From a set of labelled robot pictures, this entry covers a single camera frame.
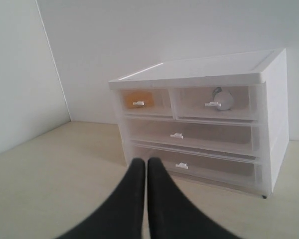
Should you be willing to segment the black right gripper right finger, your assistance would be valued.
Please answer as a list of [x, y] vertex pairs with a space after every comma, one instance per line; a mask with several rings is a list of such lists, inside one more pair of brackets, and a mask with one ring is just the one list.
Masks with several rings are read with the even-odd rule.
[[148, 160], [148, 220], [152, 239], [237, 239], [201, 212], [177, 187], [161, 159]]

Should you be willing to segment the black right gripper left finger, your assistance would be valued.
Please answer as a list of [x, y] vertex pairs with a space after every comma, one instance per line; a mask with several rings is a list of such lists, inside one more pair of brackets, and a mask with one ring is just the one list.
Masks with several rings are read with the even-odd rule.
[[111, 195], [90, 216], [60, 239], [141, 239], [145, 204], [146, 165], [131, 161]]

